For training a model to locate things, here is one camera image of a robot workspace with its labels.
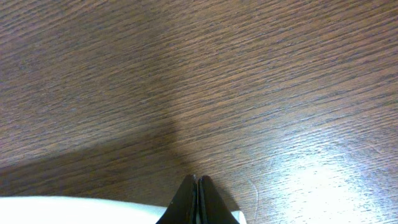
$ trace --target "wooden surface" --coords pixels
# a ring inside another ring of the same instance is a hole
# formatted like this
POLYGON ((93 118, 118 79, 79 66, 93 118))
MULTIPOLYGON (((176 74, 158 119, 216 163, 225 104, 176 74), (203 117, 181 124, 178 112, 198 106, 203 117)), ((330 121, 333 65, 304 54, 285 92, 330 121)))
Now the wooden surface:
POLYGON ((0 195, 396 223, 398 1, 0 3, 0 195))

